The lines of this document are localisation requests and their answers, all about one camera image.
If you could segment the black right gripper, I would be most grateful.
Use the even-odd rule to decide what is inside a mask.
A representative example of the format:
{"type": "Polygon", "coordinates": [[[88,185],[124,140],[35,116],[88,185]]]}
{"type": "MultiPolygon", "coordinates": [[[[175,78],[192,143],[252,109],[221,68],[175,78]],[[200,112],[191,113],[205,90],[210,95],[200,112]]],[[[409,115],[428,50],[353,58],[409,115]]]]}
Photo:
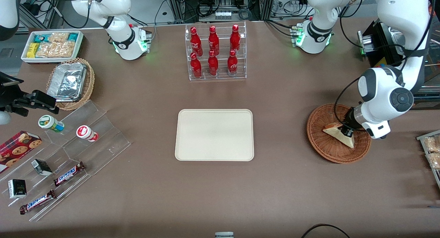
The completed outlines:
{"type": "Polygon", "coordinates": [[[32,108],[41,108],[57,115],[59,107],[56,106],[56,99],[40,90],[34,90],[32,93],[24,92],[19,84],[24,81],[3,72],[0,72],[0,110],[8,113],[16,113],[27,117],[29,110],[26,109],[32,105],[32,108]]]}

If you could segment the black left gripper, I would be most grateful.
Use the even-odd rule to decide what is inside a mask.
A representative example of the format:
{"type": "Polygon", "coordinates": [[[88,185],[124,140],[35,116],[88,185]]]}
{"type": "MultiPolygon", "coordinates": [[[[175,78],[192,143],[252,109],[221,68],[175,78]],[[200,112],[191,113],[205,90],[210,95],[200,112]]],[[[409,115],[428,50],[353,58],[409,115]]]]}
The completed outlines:
{"type": "Polygon", "coordinates": [[[343,135],[352,138],[355,130],[365,130],[362,126],[365,123],[365,117],[362,114],[361,106],[351,107],[346,113],[340,131],[343,135]]]}

